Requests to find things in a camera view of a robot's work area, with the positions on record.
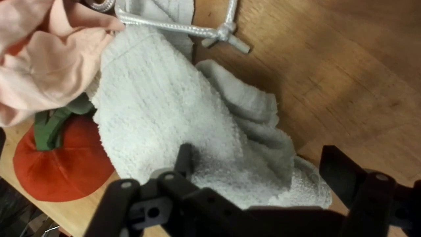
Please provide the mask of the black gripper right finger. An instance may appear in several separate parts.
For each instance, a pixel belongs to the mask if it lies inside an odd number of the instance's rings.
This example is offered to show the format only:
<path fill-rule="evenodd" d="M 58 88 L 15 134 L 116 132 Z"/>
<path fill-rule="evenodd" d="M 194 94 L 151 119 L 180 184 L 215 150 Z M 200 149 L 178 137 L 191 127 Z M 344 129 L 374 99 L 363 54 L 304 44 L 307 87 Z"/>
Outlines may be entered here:
<path fill-rule="evenodd" d="M 392 177 L 365 170 L 334 145 L 322 148 L 320 174 L 349 210 L 338 237 L 388 237 L 404 224 Z"/>

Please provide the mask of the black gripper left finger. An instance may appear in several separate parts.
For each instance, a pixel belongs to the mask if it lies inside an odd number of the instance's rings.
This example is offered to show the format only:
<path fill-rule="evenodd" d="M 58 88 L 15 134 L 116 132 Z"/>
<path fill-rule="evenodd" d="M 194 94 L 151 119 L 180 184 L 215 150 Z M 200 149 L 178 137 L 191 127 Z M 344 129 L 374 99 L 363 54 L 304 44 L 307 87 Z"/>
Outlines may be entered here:
<path fill-rule="evenodd" d="M 163 229 L 171 237 L 242 237 L 244 212 L 215 190 L 194 184 L 192 162 L 194 146 L 183 144 L 174 169 L 157 178 L 159 191 L 173 203 Z"/>

